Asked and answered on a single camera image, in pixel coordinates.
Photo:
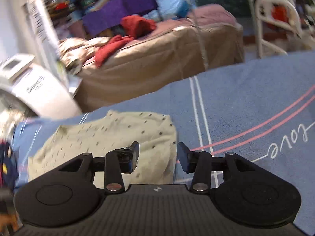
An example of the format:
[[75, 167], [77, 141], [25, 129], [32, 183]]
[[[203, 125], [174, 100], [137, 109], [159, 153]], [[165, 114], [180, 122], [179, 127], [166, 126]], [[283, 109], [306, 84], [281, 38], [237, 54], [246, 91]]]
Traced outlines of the white metal trolley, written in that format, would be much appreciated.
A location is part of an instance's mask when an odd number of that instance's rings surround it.
[[296, 9], [295, 0], [256, 0], [255, 19], [257, 27], [256, 45], [260, 59], [264, 56], [265, 47], [278, 54], [287, 54], [284, 49], [264, 39], [263, 23], [289, 31], [297, 37], [302, 37], [301, 18]]

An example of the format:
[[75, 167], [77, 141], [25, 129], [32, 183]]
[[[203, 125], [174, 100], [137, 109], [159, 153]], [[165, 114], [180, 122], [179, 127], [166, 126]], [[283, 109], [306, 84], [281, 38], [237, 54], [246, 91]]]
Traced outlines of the beige crumpled blanket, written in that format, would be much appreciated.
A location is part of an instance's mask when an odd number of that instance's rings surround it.
[[71, 75], [78, 74], [86, 61], [94, 57], [97, 51], [105, 46], [110, 37], [95, 37], [90, 40], [79, 37], [65, 38], [59, 41], [61, 61]]

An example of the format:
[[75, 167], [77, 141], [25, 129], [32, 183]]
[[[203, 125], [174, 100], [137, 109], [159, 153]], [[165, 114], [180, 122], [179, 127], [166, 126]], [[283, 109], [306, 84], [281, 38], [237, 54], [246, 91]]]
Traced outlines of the red jacket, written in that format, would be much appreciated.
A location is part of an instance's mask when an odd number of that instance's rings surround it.
[[94, 65], [97, 68], [100, 68], [106, 60], [108, 60], [123, 46], [136, 40], [137, 38], [150, 34], [157, 28], [154, 20], [145, 19], [138, 15], [131, 15], [122, 18], [121, 26], [123, 27], [126, 36], [115, 35], [106, 45], [102, 46], [95, 53]]

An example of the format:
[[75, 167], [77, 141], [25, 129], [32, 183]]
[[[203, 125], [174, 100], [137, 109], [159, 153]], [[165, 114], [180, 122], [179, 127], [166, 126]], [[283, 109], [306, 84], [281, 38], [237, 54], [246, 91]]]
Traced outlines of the purple hanging cloth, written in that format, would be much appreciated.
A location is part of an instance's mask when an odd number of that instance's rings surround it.
[[122, 18], [134, 14], [144, 16], [158, 9], [156, 0], [110, 0], [101, 9], [87, 13], [83, 25], [91, 36], [121, 23]]

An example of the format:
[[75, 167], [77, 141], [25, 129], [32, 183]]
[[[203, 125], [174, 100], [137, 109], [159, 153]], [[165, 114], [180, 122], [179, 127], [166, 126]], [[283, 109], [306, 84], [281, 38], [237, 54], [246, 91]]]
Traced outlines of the white David B machine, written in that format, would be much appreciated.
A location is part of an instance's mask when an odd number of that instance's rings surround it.
[[1, 63], [1, 90], [39, 117], [66, 119], [82, 113], [69, 89], [50, 71], [19, 53]]

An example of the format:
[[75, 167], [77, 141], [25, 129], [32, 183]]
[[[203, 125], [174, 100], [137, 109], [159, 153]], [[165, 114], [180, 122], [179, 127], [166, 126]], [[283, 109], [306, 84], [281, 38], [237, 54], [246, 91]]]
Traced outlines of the brown covered massage bed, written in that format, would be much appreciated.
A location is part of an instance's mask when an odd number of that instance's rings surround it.
[[75, 100], [94, 111], [161, 89], [204, 71], [244, 60], [243, 27], [221, 5], [194, 9], [185, 18], [157, 24], [101, 67], [83, 67]]

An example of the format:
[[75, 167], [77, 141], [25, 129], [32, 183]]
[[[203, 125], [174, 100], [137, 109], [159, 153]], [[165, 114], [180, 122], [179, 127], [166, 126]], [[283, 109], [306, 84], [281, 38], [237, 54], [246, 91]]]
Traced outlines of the beige polka dot shirt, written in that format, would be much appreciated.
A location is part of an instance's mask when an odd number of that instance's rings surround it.
[[177, 131], [171, 117], [153, 112], [117, 112], [82, 125], [61, 125], [28, 159], [31, 181], [64, 162], [90, 152], [94, 157], [139, 143], [137, 167], [124, 174], [125, 186], [171, 184], [176, 166]]

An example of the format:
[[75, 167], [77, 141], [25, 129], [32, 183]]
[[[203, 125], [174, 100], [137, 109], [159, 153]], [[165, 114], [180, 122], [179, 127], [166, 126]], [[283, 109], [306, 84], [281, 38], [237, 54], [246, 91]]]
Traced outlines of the navy pink clothes pile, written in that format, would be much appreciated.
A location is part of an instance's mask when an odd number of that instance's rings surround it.
[[17, 159], [11, 152], [10, 143], [1, 140], [1, 188], [13, 190], [19, 178]]

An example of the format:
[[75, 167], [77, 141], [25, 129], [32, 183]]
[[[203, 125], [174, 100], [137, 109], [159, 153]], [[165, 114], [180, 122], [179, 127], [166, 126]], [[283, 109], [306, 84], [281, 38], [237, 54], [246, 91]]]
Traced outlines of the blue striped bed sheet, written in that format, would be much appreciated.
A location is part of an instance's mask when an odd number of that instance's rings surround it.
[[60, 125], [88, 125], [110, 110], [168, 115], [191, 150], [235, 152], [292, 183], [302, 196], [295, 225], [314, 235], [314, 52], [214, 69], [66, 120], [20, 123], [17, 185], [29, 181], [28, 160]]

